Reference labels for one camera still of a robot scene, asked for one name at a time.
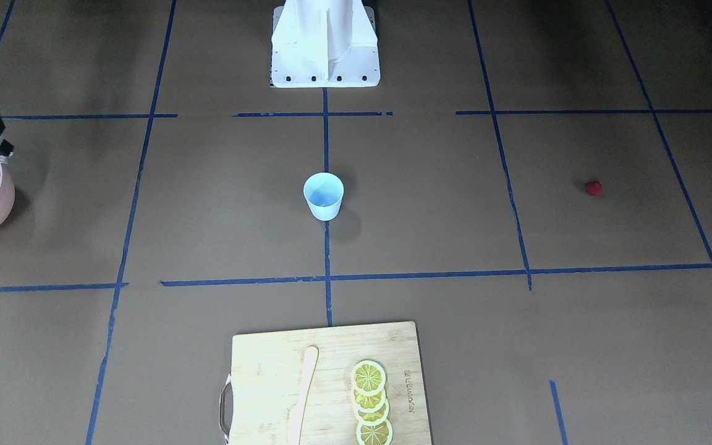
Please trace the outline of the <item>light blue cup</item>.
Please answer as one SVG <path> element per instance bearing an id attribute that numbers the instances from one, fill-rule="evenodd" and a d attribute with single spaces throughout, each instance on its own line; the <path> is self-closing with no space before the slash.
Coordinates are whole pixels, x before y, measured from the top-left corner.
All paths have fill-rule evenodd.
<path id="1" fill-rule="evenodd" d="M 319 221 L 327 222 L 339 214 L 344 183 L 330 172 L 319 172 L 305 181 L 303 194 L 311 214 Z"/>

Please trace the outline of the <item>yellow plastic knife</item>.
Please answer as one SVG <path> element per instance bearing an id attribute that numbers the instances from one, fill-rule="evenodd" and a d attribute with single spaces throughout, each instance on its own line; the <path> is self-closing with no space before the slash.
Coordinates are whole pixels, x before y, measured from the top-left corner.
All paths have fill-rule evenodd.
<path id="1" fill-rule="evenodd" d="M 302 434 L 305 409 L 308 400 L 309 389 L 313 381 L 314 372 L 319 356 L 317 346 L 306 347 L 300 369 L 299 396 L 295 405 L 289 409 L 287 418 L 287 444 L 299 444 L 300 434 Z"/>

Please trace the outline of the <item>wooden cutting board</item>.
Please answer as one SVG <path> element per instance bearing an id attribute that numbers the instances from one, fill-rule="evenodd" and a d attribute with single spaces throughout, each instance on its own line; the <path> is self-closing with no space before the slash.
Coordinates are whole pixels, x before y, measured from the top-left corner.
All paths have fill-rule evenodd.
<path id="1" fill-rule="evenodd" d="M 390 444 L 433 442 L 417 327 L 401 321 L 234 336 L 219 403 L 226 443 L 287 444 L 288 412 L 299 396 L 304 351 L 311 345 L 319 356 L 299 444 L 358 444 L 350 372 L 361 360 L 374 360 L 387 373 Z"/>

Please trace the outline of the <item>lemon slices row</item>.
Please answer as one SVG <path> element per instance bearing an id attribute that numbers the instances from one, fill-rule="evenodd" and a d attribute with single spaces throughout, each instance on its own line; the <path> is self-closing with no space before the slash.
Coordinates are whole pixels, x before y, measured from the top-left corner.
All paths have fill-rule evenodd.
<path id="1" fill-rule="evenodd" d="M 374 360 L 361 360 L 350 372 L 351 402 L 356 419 L 358 444 L 390 444 L 394 437 L 389 419 L 391 406 L 387 395 L 385 368 Z"/>

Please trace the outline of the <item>red strawberry on table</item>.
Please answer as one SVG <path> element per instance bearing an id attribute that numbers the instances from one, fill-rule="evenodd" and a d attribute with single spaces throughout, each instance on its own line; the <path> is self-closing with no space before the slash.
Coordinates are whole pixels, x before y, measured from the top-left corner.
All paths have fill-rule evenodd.
<path id="1" fill-rule="evenodd" d="M 594 181 L 588 181 L 585 184 L 585 191 L 588 195 L 593 195 L 594 197 L 598 197 L 598 195 L 601 195 L 602 192 L 604 191 L 604 186 L 602 185 L 601 182 L 594 180 Z"/>

